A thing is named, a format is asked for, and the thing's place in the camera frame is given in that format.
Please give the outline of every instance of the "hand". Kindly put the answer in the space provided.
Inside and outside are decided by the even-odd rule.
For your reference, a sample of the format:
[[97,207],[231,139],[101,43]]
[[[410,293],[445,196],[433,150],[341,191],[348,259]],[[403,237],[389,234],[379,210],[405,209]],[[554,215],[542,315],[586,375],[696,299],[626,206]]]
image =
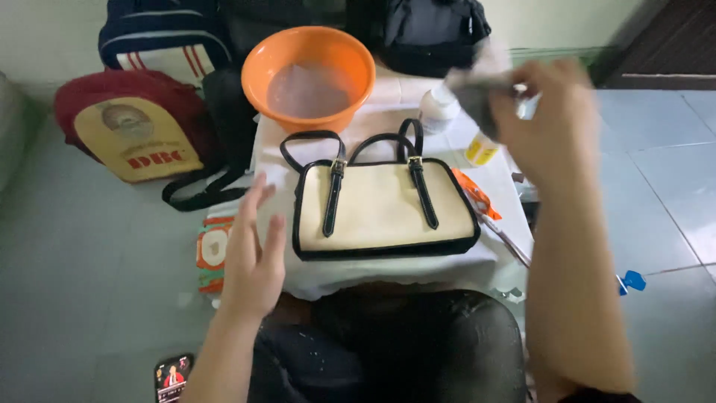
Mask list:
[[542,194],[596,181],[599,114],[589,76],[576,60],[527,62],[512,72],[526,96],[542,96],[532,120],[515,113],[514,100],[492,94],[490,108],[503,142]]
[[275,193],[275,186],[266,186],[266,175],[259,174],[243,197],[226,245],[219,311],[256,324],[276,306],[286,276],[286,218],[271,217],[264,250],[256,232],[256,210]]

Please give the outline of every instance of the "navy backpack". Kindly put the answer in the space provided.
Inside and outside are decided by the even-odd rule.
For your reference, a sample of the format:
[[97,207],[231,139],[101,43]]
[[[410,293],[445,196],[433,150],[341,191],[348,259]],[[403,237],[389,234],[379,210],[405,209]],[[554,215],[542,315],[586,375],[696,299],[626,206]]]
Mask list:
[[109,0],[100,57],[114,70],[157,70],[201,87],[235,57],[216,0]]

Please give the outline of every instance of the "orange packet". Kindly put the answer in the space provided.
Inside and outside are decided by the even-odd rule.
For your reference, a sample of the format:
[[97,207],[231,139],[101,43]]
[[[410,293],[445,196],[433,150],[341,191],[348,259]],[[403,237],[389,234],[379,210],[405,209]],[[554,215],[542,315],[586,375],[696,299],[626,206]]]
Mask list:
[[485,192],[480,190],[480,187],[467,175],[465,175],[460,169],[453,168],[453,175],[458,180],[458,183],[463,188],[465,193],[475,202],[480,210],[480,213],[494,219],[495,221],[502,219],[500,213],[492,208],[490,198]]

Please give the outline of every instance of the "black leather strap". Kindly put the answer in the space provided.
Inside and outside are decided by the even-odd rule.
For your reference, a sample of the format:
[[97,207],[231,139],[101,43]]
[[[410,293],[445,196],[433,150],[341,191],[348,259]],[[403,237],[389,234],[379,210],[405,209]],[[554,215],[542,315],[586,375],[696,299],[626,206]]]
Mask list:
[[204,191],[199,194],[195,194],[187,199],[175,199],[172,198],[174,193],[179,189],[187,187],[196,181],[207,179],[219,172],[223,168],[223,164],[216,164],[215,166],[209,166],[199,171],[190,172],[185,176],[169,183],[164,190],[162,190],[162,200],[170,206],[177,209],[179,212],[193,212],[199,209],[205,209],[211,207],[214,204],[228,202],[230,200],[238,199],[243,196],[247,188],[234,188],[226,189],[226,186],[232,184],[236,179],[239,179],[244,174],[244,171],[237,171],[235,169],[229,169],[222,177],[211,182]]
[[351,159],[348,160],[348,165],[353,165],[353,163],[356,161],[356,158],[358,157],[358,154],[361,153],[366,147],[370,146],[373,143],[377,143],[378,141],[383,140],[393,140],[398,142],[398,150],[402,150],[403,148],[407,148],[407,155],[410,157],[413,156],[420,156],[415,150],[415,147],[412,143],[410,143],[410,140],[407,139],[405,136],[401,136],[400,134],[396,133],[381,133],[377,134],[375,136],[372,136],[368,138],[366,141],[360,143],[358,147],[356,148],[356,151],[353,152],[353,155],[351,156]]
[[435,215],[435,209],[432,208],[430,195],[427,193],[425,178],[422,175],[422,157],[410,157],[407,166],[410,170],[412,183],[417,189],[417,197],[420,199],[420,206],[422,207],[422,213],[425,215],[425,221],[427,221],[427,225],[430,228],[437,229],[439,222],[437,221],[437,215]]
[[331,165],[331,188],[326,201],[326,215],[323,217],[323,236],[333,235],[336,224],[336,211],[338,210],[338,196],[341,192],[341,182],[346,168],[346,161],[336,159]]
[[[400,124],[398,134],[403,137],[407,137],[407,129],[412,125],[413,131],[415,132],[415,151],[417,155],[422,156],[422,124],[418,119],[405,119]],[[407,163],[405,160],[405,148],[398,146],[397,148],[398,162]]]
[[346,160],[346,146],[345,144],[343,144],[343,140],[341,140],[338,134],[326,130],[302,131],[291,134],[290,136],[286,137],[286,139],[284,139],[279,146],[279,149],[281,150],[281,155],[284,156],[284,159],[286,159],[286,162],[289,163],[291,168],[295,169],[296,172],[302,172],[304,170],[304,166],[298,163],[298,161],[296,161],[296,159],[291,156],[289,150],[286,149],[286,143],[294,140],[316,140],[319,138],[333,138],[334,140],[338,140],[338,155],[336,155],[336,159],[339,159],[341,161]]

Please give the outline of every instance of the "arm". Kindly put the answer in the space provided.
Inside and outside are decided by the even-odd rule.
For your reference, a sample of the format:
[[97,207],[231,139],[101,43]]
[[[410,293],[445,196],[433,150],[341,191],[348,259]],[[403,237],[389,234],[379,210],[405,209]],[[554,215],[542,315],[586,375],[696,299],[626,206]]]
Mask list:
[[275,192],[260,174],[239,207],[226,247],[221,306],[181,403],[245,402],[251,378],[253,343],[263,317],[271,312],[284,284],[286,220],[274,216],[266,249],[256,234],[256,209]]
[[512,100],[490,105],[500,138],[542,201],[526,302],[527,347],[542,402],[580,387],[632,392],[632,354],[619,306],[598,182],[599,115],[586,73],[572,61],[514,72],[542,93],[532,120]]

